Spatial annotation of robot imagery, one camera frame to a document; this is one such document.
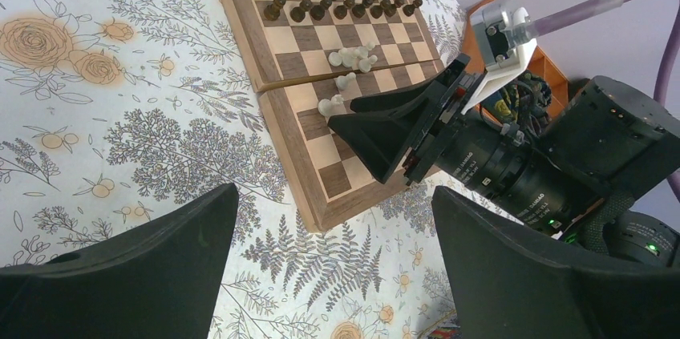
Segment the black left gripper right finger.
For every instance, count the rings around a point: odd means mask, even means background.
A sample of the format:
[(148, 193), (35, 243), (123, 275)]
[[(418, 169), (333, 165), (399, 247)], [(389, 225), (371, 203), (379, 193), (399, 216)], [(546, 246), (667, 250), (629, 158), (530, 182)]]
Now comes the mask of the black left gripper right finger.
[(444, 186), (431, 206), (461, 337), (678, 337), (679, 234), (660, 220), (622, 215), (601, 255)]

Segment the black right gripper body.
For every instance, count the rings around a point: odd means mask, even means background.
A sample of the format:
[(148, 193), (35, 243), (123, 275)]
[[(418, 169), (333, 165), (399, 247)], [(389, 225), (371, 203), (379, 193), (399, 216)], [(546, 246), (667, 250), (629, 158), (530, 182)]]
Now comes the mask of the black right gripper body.
[(414, 101), (415, 125), (407, 137), (404, 183), (422, 181), (462, 127), (463, 107), (469, 103), (484, 73), (468, 73), (471, 58), (460, 54), (435, 77)]

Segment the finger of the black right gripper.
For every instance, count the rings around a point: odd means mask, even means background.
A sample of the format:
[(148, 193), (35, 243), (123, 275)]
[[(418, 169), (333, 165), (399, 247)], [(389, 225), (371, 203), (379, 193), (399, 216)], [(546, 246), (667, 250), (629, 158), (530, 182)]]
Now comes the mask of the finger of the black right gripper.
[(432, 162), (424, 165), (411, 150), (423, 134), (422, 120), (431, 113), (430, 99), (366, 97), (353, 100), (350, 109), (348, 114), (329, 117), (328, 127), (376, 181), (387, 184), (401, 170), (406, 183), (418, 183), (433, 171)]
[(423, 100), (417, 104), (411, 104), (411, 102), (416, 100), (432, 85), (437, 87), (441, 85), (441, 82), (436, 79), (428, 79), (408, 87), (362, 96), (351, 101), (350, 109), (355, 113), (363, 113), (396, 110), (407, 105), (413, 113), (421, 114), (423, 112), (423, 107), (426, 105), (425, 102)]

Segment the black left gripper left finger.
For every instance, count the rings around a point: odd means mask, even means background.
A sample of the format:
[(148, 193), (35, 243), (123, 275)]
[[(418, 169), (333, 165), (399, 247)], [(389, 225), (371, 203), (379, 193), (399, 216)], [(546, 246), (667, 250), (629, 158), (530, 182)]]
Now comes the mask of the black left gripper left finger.
[(239, 193), (177, 210), (41, 265), (1, 271), (4, 338), (206, 338)]

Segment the white chess pawn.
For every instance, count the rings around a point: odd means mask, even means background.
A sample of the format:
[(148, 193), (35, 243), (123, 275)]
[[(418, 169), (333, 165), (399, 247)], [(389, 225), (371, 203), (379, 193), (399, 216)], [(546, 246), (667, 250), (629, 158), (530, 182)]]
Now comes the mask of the white chess pawn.
[(339, 91), (344, 91), (350, 84), (357, 82), (357, 75), (354, 72), (340, 75), (334, 79), (334, 82)]

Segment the white chess queen piece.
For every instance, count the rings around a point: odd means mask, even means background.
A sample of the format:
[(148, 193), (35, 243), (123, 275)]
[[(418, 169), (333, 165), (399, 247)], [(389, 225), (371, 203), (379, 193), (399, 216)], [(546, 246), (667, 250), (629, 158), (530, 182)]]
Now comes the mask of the white chess queen piece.
[(324, 117), (331, 117), (344, 108), (345, 99), (342, 95), (334, 95), (330, 99), (321, 99), (318, 102), (318, 112)]

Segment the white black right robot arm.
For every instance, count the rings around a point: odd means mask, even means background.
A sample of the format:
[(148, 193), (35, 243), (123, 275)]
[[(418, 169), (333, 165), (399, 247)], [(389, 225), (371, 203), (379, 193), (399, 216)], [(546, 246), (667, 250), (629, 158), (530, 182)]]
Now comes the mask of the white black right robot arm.
[(482, 75), (459, 55), (412, 87), (355, 99), (329, 128), (386, 183), (437, 167), (525, 226), (593, 252), (679, 266), (679, 234), (632, 205), (679, 167), (679, 121), (617, 80), (588, 81), (546, 130), (472, 109)]

